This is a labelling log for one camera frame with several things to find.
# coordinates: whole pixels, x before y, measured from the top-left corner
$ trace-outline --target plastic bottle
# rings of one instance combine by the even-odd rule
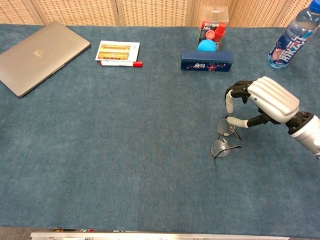
[[[284,34],[268,54],[268,64],[282,69],[289,64],[292,57],[317,31],[320,25],[320,0],[313,0],[309,7],[303,9],[285,29]]]

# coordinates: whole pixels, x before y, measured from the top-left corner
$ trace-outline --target pencil case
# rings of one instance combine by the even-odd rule
[[[181,70],[228,72],[233,62],[234,56],[232,52],[183,50]]]

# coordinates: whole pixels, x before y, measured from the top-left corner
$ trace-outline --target laptop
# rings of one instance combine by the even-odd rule
[[[23,97],[91,46],[57,21],[0,54],[0,81]]]

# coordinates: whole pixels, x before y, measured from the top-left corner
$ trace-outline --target marker cap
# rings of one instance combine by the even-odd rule
[[[143,65],[144,65],[144,64],[143,64],[142,61],[134,61],[134,62],[133,62],[133,66],[134,66],[134,67],[142,68]]]

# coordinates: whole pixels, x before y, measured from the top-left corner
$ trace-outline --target blue ball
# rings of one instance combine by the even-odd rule
[[[217,51],[217,45],[210,39],[203,40],[198,45],[199,52],[215,52]]]

